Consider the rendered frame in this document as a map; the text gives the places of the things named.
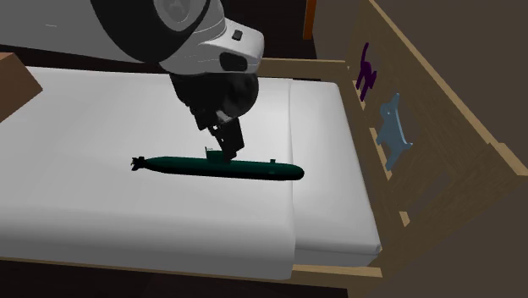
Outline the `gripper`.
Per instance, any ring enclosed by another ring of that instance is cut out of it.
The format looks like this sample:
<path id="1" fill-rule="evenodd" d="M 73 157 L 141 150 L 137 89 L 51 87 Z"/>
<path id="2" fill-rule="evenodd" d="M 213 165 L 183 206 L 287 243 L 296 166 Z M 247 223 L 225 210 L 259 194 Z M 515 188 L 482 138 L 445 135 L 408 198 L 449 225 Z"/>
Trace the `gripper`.
<path id="1" fill-rule="evenodd" d="M 256 74 L 170 74 L 178 99 L 190 109 L 199 130 L 208 128 L 229 163 L 245 144 L 238 117 L 247 113 L 258 97 Z"/>

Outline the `dark green toy submarine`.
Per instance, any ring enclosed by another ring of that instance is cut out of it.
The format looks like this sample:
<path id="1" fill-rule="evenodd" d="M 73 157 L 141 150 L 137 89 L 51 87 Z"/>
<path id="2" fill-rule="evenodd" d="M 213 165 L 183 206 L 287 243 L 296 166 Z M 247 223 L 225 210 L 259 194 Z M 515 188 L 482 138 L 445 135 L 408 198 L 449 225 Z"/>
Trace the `dark green toy submarine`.
<path id="1" fill-rule="evenodd" d="M 290 163 L 228 160 L 222 151 L 206 148 L 206 157 L 133 157 L 131 170 L 148 169 L 163 174 L 203 177 L 294 181 L 305 176 L 300 166 Z"/>

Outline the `wooden bed with white mattress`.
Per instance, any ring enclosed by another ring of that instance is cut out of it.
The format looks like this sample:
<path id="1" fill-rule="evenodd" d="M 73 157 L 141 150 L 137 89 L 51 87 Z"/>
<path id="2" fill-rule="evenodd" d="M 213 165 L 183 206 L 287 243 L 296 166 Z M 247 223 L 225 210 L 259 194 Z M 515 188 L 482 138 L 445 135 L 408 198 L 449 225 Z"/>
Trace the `wooden bed with white mattress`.
<path id="1" fill-rule="evenodd" d="M 528 182 L 374 0 L 344 60 L 265 58 L 232 160 L 294 181 L 132 171 L 133 157 L 221 151 L 157 65 L 6 46 L 42 92 L 0 123 L 0 260 L 345 289 L 375 286 Z M 365 43 L 377 72 L 360 100 Z M 399 94 L 412 143 L 376 143 Z"/>

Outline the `purple cat figure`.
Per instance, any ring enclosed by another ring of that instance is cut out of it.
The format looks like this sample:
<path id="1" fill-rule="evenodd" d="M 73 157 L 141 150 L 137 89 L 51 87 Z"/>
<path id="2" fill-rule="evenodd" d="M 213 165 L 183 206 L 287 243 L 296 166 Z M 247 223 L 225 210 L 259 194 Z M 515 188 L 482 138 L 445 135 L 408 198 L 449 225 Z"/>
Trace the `purple cat figure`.
<path id="1" fill-rule="evenodd" d="M 371 67 L 371 63 L 366 60 L 366 53 L 369 47 L 369 43 L 366 42 L 360 59 L 360 71 L 355 83 L 355 88 L 357 90 L 360 89 L 360 84 L 363 83 L 363 87 L 360 92 L 360 100 L 363 102 L 365 101 L 366 93 L 369 89 L 371 89 L 376 81 L 377 78 L 377 72 L 376 70 L 373 70 Z"/>

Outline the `light blue animal figure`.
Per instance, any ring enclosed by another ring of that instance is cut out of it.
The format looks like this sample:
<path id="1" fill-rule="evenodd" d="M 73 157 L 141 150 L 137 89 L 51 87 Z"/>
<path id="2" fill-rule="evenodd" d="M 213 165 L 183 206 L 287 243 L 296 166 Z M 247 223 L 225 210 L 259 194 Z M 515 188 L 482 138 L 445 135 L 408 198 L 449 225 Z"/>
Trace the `light blue animal figure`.
<path id="1" fill-rule="evenodd" d="M 404 132 L 399 120 L 399 94 L 395 93 L 389 102 L 380 107 L 383 119 L 382 127 L 377 133 L 376 143 L 385 143 L 390 149 L 390 155 L 385 163 L 385 169 L 391 171 L 403 151 L 409 150 L 412 143 L 404 138 Z"/>

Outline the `brown block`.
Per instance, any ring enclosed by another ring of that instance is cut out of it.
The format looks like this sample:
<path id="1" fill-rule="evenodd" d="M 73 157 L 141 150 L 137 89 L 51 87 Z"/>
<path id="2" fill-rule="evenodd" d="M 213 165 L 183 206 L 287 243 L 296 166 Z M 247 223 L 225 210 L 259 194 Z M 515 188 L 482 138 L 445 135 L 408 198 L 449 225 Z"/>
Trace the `brown block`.
<path id="1" fill-rule="evenodd" d="M 0 52 L 0 123 L 41 92 L 41 85 L 15 53 Z"/>

